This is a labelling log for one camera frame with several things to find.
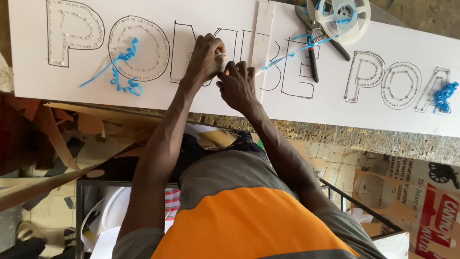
white plastic reel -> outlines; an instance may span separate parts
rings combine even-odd
[[[320,1],[318,10],[315,11],[315,18],[321,23],[324,32],[333,40],[346,45],[355,42],[366,32],[371,20],[369,0],[356,0],[356,2],[354,0],[332,0],[333,12],[328,15],[327,12],[323,14],[325,3],[326,0]],[[364,15],[357,19],[360,13],[364,13]],[[336,22],[344,19],[349,19],[349,21],[346,23]]]

metal frame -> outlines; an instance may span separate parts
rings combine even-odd
[[[330,200],[332,200],[334,191],[337,192],[340,195],[340,209],[341,209],[341,211],[346,212],[346,200],[349,200],[351,203],[353,203],[354,205],[356,205],[357,207],[359,207],[363,211],[369,213],[371,216],[373,216],[374,218],[378,219],[381,223],[385,224],[388,228],[393,230],[393,231],[388,232],[388,233],[383,233],[381,235],[372,236],[371,237],[372,240],[380,239],[382,237],[385,237],[385,236],[388,236],[388,235],[393,235],[395,233],[403,231],[400,227],[398,227],[395,224],[393,224],[387,218],[385,218],[382,215],[380,215],[380,214],[374,212],[373,210],[369,209],[364,204],[362,204],[361,202],[355,200],[354,198],[346,195],[344,192],[342,192],[341,190],[337,189],[335,186],[333,186],[332,184],[328,183],[327,181],[325,181],[323,179],[319,179],[319,181],[324,184],[324,185],[321,186],[321,189],[328,189],[329,190],[328,197],[329,197]]]

